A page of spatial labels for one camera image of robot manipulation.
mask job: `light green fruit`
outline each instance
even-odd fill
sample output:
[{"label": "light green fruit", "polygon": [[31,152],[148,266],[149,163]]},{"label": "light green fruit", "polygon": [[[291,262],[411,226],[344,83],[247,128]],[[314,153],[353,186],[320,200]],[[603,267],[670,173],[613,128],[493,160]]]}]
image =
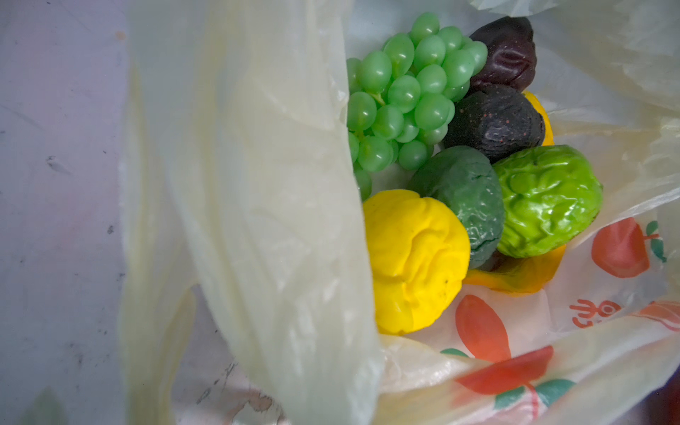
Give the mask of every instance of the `light green fruit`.
[{"label": "light green fruit", "polygon": [[494,164],[505,205],[498,251],[543,255],[584,231],[602,207],[602,184],[588,160],[566,146],[525,149]]}]

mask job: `lemon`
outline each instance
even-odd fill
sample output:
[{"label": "lemon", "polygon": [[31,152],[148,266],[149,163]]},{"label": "lemon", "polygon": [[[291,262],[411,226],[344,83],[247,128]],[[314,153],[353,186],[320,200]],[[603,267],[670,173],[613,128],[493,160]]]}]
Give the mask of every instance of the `lemon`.
[{"label": "lemon", "polygon": [[545,123],[545,138],[543,139],[542,146],[553,146],[555,144],[555,140],[552,132],[552,125],[550,125],[550,118],[548,118],[548,113],[545,111],[545,108],[543,105],[541,105],[541,102],[539,102],[539,99],[534,96],[533,93],[524,91],[522,94],[524,97],[526,97],[526,100],[531,102],[531,105],[534,107],[536,112],[538,112],[543,117],[543,122]]},{"label": "lemon", "polygon": [[378,330],[403,335],[430,326],[460,292],[467,231],[442,202],[410,190],[369,198],[364,216]]}]

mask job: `red apple print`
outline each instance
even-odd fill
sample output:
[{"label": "red apple print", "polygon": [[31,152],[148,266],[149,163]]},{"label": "red apple print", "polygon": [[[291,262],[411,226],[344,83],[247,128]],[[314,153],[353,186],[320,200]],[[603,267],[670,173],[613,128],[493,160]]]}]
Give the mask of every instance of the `red apple print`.
[{"label": "red apple print", "polygon": [[527,385],[545,374],[554,354],[552,345],[492,364],[456,381],[479,394],[497,395]]},{"label": "red apple print", "polygon": [[478,296],[466,295],[458,305],[456,330],[460,340],[476,358],[501,362],[512,357],[503,321]]},{"label": "red apple print", "polygon": [[626,218],[600,230],[595,235],[592,259],[612,276],[635,277],[648,270],[649,258],[640,225],[634,218]]},{"label": "red apple print", "polygon": [[654,320],[673,332],[680,332],[680,303],[654,301],[633,316]]}]

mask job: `dark green fruit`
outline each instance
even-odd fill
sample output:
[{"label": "dark green fruit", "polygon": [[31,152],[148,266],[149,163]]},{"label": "dark green fruit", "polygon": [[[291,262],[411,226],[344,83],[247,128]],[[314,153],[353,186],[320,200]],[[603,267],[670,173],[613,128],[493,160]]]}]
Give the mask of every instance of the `dark green fruit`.
[{"label": "dark green fruit", "polygon": [[456,104],[443,144],[470,146],[495,163],[545,138],[543,117],[526,97],[506,86],[486,86]]},{"label": "dark green fruit", "polygon": [[407,188],[445,203],[470,237],[470,268],[494,253],[503,234],[505,210],[498,176],[489,160],[467,146],[444,149],[411,178]]}]

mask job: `green leaf print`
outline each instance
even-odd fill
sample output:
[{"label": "green leaf print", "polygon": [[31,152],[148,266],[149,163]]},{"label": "green leaf print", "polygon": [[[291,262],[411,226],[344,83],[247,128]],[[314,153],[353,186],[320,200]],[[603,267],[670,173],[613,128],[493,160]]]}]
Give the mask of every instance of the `green leaf print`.
[{"label": "green leaf print", "polygon": [[543,404],[550,407],[558,398],[565,395],[576,383],[568,379],[553,379],[536,386],[536,392]]},{"label": "green leaf print", "polygon": [[659,229],[658,221],[654,220],[653,222],[649,222],[647,228],[645,229],[645,231],[647,232],[647,236],[652,236],[654,232],[657,231],[657,229]]},{"label": "green leaf print", "polygon": [[517,403],[522,395],[524,394],[524,387],[518,387],[514,390],[506,391],[500,393],[496,396],[496,402],[494,403],[495,410],[503,410],[506,407],[510,407]]},{"label": "green leaf print", "polygon": [[467,354],[460,350],[456,350],[455,348],[447,348],[446,350],[441,350],[442,354],[451,354],[453,356],[461,356],[461,357],[467,357],[470,358]]},{"label": "green leaf print", "polygon": [[666,257],[664,257],[664,242],[661,239],[652,239],[649,241],[649,246],[654,255],[656,255],[656,258],[661,260],[661,262],[666,262]]}]

